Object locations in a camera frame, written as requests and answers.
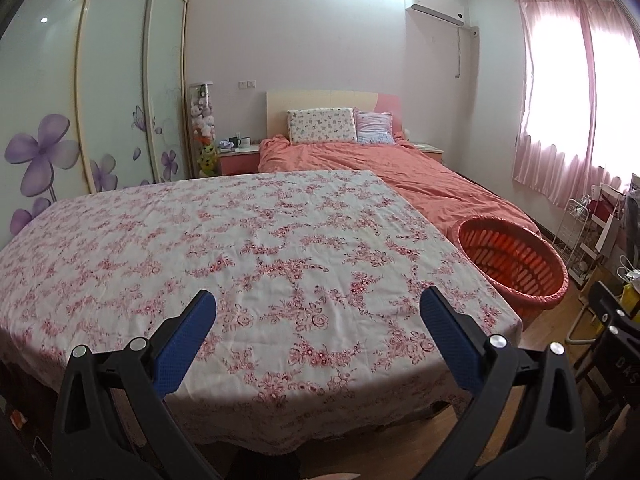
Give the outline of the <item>red plastic laundry basket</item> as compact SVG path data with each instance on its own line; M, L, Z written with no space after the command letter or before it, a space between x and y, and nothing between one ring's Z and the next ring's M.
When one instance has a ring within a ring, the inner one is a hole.
M458 221L449 235L510 304L524 327L565 297L565 263L550 243L524 226L476 216Z

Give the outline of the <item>salmon pink bed duvet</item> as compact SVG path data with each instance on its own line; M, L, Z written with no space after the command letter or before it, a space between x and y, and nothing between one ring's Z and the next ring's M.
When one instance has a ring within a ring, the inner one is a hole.
M448 169L400 134L393 144L294 144L284 136L274 136L260 144L258 170L370 170L442 234L447 235L458 221L474 216L506 219L539 232L518 206Z

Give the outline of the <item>black chair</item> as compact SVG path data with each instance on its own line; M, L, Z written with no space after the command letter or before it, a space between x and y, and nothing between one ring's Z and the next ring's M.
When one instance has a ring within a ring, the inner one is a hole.
M602 282L591 286L587 307L602 330L574 365L576 375L567 386L570 402L580 405L579 384L585 382L599 401L638 408L639 324Z

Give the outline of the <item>yellow bottle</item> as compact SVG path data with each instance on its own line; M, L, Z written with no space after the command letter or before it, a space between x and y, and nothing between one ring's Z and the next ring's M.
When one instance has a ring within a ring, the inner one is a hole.
M620 305L632 320L639 314L640 294L633 284L628 283L624 286L622 296L620 296Z

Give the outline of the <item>pink bedside table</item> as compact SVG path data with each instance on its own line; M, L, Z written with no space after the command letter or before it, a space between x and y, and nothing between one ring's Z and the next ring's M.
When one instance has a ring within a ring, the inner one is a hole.
M260 147L237 148L233 152L222 153L218 158L219 173L222 176L256 174L260 161Z

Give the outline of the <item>right bedside table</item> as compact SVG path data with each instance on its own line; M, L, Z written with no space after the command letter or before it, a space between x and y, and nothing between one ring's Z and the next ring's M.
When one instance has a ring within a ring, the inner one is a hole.
M413 146L427 157L436 160L436 162L442 162L444 151L440 148L435 148L433 145L425 143L413 143Z

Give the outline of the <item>stuffed toy column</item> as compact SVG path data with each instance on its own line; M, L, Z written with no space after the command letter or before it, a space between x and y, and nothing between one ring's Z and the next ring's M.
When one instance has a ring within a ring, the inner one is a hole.
M211 81L192 84L189 88L189 117L194 174L213 177L217 170L216 124L210 90Z

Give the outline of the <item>pink striped pillow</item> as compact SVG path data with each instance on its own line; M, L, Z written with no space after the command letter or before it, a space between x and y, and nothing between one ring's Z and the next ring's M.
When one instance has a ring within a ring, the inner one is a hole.
M357 142L360 144L394 144L393 115L354 109Z

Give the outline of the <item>pink curtain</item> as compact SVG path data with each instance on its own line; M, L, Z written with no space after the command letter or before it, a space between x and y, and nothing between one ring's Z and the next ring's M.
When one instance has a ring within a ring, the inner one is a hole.
M639 35L613 0L516 0L525 89L513 179L556 206L639 170Z

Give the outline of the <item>floral white pillow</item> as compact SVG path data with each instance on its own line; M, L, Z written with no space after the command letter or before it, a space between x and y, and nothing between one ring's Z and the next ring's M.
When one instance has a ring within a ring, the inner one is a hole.
M286 112L288 138L293 144L355 143L357 133L351 107L320 107Z

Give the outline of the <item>beige pink headboard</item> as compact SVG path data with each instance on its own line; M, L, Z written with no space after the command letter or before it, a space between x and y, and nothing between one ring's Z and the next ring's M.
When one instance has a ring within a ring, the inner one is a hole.
M390 145L404 134L398 96L337 90L269 91L266 135L292 145Z

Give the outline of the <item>glass sliding wardrobe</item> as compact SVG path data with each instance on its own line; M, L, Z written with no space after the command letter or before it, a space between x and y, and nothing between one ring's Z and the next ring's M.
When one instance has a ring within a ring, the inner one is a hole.
M189 0L1 0L1 237L95 192L189 177Z

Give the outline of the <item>white air conditioner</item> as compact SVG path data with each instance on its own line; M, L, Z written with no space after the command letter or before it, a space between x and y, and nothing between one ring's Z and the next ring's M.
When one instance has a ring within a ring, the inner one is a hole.
M457 27L465 25L464 7L452 0L406 0L405 7Z

